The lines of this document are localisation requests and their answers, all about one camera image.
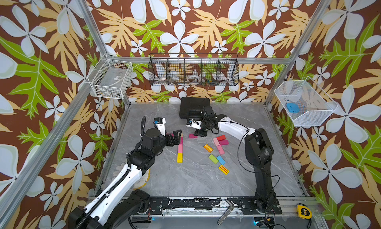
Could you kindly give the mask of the light pink block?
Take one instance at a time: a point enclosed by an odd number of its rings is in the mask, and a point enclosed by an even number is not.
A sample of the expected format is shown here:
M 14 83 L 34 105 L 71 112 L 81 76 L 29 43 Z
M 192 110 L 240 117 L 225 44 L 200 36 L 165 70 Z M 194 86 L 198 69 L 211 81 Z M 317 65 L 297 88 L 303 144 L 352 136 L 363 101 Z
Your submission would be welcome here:
M 183 145 L 178 146 L 178 153 L 182 154 L 183 153 Z
M 212 140 L 213 140 L 215 146 L 220 146 L 220 143 L 219 143 L 219 141 L 217 140 L 217 138 L 213 138 Z

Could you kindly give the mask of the orange block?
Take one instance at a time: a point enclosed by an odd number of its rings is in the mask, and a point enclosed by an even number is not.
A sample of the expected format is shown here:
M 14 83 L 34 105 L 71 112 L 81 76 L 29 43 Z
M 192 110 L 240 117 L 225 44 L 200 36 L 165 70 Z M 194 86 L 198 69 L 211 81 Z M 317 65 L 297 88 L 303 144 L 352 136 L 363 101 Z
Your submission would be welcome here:
M 209 145 L 207 145 L 207 144 L 204 145 L 204 148 L 205 148 L 209 153 L 211 153 L 211 152 L 213 151 L 213 149 L 212 149 Z

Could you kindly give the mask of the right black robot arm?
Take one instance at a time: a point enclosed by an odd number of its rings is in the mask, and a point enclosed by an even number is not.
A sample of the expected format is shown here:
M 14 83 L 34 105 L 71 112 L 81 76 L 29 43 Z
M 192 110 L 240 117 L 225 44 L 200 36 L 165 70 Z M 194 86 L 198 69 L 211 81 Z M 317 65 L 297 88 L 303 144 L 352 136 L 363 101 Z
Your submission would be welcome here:
M 272 185 L 271 165 L 274 149 L 264 129 L 250 128 L 224 114 L 216 114 L 211 106 L 201 110 L 189 110 L 186 126 L 194 128 L 196 136 L 205 137 L 209 130 L 215 129 L 239 139 L 240 143 L 245 145 L 246 159 L 254 169 L 249 170 L 255 174 L 256 179 L 254 209 L 263 214 L 282 214 Z

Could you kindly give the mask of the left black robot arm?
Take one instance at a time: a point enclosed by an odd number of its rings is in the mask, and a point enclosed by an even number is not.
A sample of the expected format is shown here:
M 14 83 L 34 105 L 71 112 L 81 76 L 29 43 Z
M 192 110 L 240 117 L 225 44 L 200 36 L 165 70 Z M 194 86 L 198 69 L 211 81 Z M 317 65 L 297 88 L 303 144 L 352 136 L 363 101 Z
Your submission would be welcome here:
M 167 146 L 179 145 L 181 130 L 163 135 L 156 128 L 143 130 L 135 148 L 127 153 L 126 164 L 119 175 L 91 203 L 74 209 L 68 218 L 70 229 L 114 229 L 131 215 L 148 210 L 150 196 L 134 190 L 127 200 L 122 198 L 138 182 Z

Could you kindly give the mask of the black plastic tool case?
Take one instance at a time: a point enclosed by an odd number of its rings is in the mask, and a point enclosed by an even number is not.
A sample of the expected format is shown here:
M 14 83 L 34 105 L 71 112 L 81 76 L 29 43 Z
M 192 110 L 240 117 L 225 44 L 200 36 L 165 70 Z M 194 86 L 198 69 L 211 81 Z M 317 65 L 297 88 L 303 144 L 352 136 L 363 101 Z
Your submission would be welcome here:
M 200 117 L 201 111 L 210 105 L 208 98 L 182 97 L 180 104 L 180 119 Z

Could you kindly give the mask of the pink block lower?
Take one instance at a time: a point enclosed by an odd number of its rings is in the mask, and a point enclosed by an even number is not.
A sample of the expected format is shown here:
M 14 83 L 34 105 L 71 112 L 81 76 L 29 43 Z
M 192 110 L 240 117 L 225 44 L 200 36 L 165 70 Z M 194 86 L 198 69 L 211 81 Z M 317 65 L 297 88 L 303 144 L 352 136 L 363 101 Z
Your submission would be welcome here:
M 223 149 L 223 147 L 221 145 L 218 145 L 217 149 L 218 149 L 218 152 L 219 152 L 220 155 L 224 155 L 225 154 L 225 151 L 224 151 L 224 149 Z

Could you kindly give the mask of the white work glove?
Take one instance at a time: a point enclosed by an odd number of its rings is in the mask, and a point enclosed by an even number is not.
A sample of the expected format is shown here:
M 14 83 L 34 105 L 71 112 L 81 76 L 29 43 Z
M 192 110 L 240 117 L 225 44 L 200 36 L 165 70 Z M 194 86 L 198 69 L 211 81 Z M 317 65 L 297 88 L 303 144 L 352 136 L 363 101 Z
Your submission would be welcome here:
M 125 166 L 128 166 L 128 165 L 123 163 L 122 165 L 117 166 L 117 170 L 113 172 L 113 177 L 114 177 L 113 179 L 115 179 L 119 175 L 124 174 L 124 173 L 121 173 L 121 171 L 125 168 Z M 136 190 L 136 189 L 140 189 L 144 187 L 150 179 L 150 173 L 151 173 L 151 169 L 149 169 L 146 173 L 144 173 L 142 177 L 135 182 L 134 185 L 129 184 L 129 186 L 131 186 L 130 189 Z

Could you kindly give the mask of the green block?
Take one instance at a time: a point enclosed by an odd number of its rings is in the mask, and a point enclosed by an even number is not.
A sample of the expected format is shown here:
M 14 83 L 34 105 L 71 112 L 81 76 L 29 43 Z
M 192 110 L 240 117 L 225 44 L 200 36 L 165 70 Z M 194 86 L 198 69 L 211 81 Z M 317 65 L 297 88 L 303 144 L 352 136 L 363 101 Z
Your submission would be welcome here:
M 217 157 L 215 157 L 214 155 L 209 155 L 208 158 L 214 163 L 214 164 L 217 164 L 219 163 L 219 160 L 217 159 Z

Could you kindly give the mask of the blue block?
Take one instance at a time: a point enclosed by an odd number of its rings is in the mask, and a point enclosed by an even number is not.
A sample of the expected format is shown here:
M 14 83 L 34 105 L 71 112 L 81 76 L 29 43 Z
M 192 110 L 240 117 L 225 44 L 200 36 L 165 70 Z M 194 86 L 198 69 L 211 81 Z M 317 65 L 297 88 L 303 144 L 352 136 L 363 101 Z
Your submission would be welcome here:
M 221 165 L 226 164 L 226 161 L 222 158 L 222 156 L 217 156 L 216 158 L 217 158 L 218 162 L 219 162 Z

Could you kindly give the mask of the yellow red striped block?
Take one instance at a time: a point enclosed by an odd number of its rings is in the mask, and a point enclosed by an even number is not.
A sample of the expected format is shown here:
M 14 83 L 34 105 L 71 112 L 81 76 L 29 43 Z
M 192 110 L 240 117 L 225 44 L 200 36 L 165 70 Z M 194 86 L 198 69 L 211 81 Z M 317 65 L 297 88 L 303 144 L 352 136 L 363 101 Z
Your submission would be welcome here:
M 227 175 L 229 173 L 229 170 L 224 166 L 224 165 L 220 165 L 219 166 L 219 169 L 225 174 Z

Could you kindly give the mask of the blue object in basket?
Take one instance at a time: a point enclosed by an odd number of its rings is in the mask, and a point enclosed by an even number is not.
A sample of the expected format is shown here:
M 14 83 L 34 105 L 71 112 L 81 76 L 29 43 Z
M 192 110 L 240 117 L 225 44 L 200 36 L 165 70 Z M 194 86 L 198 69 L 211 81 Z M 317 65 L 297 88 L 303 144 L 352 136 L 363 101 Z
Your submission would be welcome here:
M 286 104 L 286 109 L 292 113 L 292 114 L 296 114 L 296 113 L 299 113 L 300 112 L 300 107 L 298 106 L 298 104 L 296 103 L 287 103 Z

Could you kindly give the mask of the white mesh basket right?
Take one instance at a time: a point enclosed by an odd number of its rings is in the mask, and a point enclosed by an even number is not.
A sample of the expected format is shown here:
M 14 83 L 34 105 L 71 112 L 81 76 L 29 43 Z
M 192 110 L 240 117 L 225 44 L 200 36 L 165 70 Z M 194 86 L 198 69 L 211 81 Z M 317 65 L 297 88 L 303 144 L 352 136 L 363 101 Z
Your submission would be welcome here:
M 335 112 L 338 104 L 310 77 L 284 81 L 275 91 L 295 127 L 318 127 Z M 290 113 L 287 103 L 296 103 L 300 112 Z

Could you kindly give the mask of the yellow tape measure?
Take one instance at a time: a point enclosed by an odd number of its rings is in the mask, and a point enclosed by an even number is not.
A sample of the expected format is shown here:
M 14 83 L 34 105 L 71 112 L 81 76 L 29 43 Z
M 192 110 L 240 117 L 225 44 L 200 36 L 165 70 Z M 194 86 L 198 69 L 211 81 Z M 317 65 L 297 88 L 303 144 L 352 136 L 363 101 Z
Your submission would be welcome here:
M 310 220 L 312 218 L 312 212 L 305 204 L 299 203 L 297 205 L 297 213 L 299 218 L 305 220 Z

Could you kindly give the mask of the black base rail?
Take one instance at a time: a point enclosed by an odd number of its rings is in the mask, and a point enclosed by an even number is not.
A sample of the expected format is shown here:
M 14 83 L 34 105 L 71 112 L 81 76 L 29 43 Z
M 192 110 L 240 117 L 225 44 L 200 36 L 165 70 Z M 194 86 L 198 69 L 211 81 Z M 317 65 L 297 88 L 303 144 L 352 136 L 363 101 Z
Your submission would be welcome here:
M 150 197 L 138 209 L 139 213 L 163 215 L 165 210 L 187 209 L 191 212 L 212 212 L 215 209 L 233 208 L 244 215 L 270 214 L 281 215 L 282 210 L 278 201 L 270 206 L 259 207 L 259 200 L 254 196 L 238 197 Z

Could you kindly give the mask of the grey metal bracket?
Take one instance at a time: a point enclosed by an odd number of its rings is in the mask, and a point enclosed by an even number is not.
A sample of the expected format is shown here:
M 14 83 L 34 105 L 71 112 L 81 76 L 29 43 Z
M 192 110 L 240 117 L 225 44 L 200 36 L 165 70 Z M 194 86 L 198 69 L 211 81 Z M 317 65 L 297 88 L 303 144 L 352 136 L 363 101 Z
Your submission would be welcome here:
M 234 210 L 235 208 L 235 205 L 234 203 L 229 200 L 229 199 L 226 199 L 225 202 L 228 204 L 228 208 L 226 209 L 226 211 L 224 212 L 224 214 L 219 218 L 219 220 L 217 221 L 217 224 L 220 226 L 222 225 L 222 223 L 227 219 L 227 217 L 230 215 L 230 213 Z

